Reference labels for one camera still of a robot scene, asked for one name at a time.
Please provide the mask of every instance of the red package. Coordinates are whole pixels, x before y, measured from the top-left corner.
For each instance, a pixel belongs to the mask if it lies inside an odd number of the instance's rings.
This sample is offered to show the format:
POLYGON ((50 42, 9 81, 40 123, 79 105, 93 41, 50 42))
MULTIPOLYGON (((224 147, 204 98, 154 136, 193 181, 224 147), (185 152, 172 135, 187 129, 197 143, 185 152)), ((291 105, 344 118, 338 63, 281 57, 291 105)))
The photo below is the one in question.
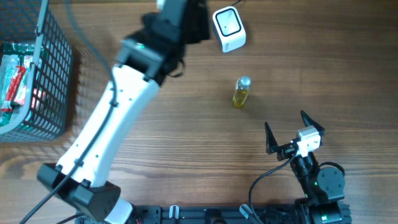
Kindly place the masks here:
POLYGON ((17 66, 18 74, 11 78, 10 86, 4 99, 4 103, 1 106, 2 112, 12 112, 11 101, 15 98, 19 84, 21 84, 22 77, 25 75, 26 68, 23 66, 17 66))

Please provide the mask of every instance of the black wire basket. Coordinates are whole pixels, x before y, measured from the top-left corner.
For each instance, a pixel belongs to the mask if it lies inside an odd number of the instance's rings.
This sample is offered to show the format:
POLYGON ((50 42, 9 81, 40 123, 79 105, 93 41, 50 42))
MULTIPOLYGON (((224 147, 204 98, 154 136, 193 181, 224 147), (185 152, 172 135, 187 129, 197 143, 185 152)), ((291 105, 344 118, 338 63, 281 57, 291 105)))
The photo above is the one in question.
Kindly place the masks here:
POLYGON ((1 0, 0 44, 26 41, 34 43, 34 54, 25 103, 0 127, 1 142, 49 140, 65 130, 73 55, 49 0, 1 0))

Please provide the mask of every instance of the table surface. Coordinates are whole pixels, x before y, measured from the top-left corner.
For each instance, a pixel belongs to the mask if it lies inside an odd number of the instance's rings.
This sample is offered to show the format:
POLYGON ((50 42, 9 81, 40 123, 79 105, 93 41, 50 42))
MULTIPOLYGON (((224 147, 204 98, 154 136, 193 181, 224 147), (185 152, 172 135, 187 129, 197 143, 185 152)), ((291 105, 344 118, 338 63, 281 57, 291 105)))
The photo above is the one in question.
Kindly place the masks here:
MULTIPOLYGON (((229 1, 210 3, 210 12, 229 1)), ((64 6, 50 6, 75 53, 67 132, 56 141, 2 143, 0 223, 18 222, 47 190, 43 162, 70 147, 107 82, 76 37, 64 6)), ((120 40, 139 29, 153 2, 76 4, 76 19, 112 63, 120 40)), ((398 219, 398 4, 393 1, 247 1, 247 32, 228 54, 211 40, 188 47, 187 69, 168 78, 120 145, 109 180, 136 205, 241 205, 256 177, 280 164, 266 154, 264 122, 280 143, 303 128, 300 110, 326 128, 319 162, 346 169, 344 203, 354 223, 398 219), (252 78, 243 110, 231 106, 236 80, 252 78)), ((261 181, 254 202, 303 197, 289 167, 261 181)), ((74 209, 51 199, 31 223, 55 223, 74 209)))

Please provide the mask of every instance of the white speaker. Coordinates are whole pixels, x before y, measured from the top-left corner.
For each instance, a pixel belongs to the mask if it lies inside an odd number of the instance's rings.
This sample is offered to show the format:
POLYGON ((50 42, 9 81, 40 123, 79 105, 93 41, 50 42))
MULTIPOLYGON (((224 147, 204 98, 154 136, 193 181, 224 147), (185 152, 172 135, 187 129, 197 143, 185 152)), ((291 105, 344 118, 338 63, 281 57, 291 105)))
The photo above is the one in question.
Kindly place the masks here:
POLYGON ((246 31, 238 10, 233 6, 225 7, 213 14, 213 30, 224 53, 240 48, 246 43, 246 31))

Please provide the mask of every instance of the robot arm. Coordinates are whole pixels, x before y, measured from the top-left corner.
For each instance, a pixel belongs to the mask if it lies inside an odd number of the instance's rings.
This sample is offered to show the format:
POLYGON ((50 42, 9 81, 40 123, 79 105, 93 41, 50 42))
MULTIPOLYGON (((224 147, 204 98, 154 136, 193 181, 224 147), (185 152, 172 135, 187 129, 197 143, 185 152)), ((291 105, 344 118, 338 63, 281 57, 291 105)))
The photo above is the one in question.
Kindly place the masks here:
POLYGON ((205 0, 168 0, 159 14, 146 14, 144 28, 123 40, 109 82, 93 114, 72 147, 56 164, 44 164, 37 178, 53 190, 73 170, 107 113, 112 113, 82 163, 56 196, 97 222, 125 224, 135 209, 119 198, 120 188, 106 181, 120 142, 141 111, 159 92, 164 78, 177 69, 185 45, 209 39, 205 0))
MULTIPOLYGON (((120 142, 160 88, 159 84, 153 80, 144 81, 144 74, 126 65, 120 68, 114 67, 113 75, 119 92, 118 105, 114 108, 98 140, 85 156, 83 165, 72 175, 72 179, 77 182, 90 181, 90 187, 101 187, 105 184, 120 142)), ((57 166, 62 167, 63 174, 67 175, 71 171, 75 165, 75 160, 86 149, 96 130, 105 119, 106 113, 111 107, 109 102, 112 95, 113 86, 109 82, 83 131, 71 148, 58 161, 57 166)))

